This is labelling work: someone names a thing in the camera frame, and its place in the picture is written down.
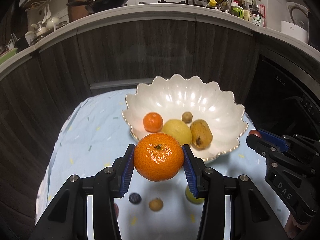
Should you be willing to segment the person's right hand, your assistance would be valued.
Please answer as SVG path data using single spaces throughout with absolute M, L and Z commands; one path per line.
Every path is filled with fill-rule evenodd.
M 296 222 L 293 215 L 289 215 L 285 224 L 285 232 L 290 239 L 294 239 L 301 231 L 304 231 L 306 225 L 300 225 Z

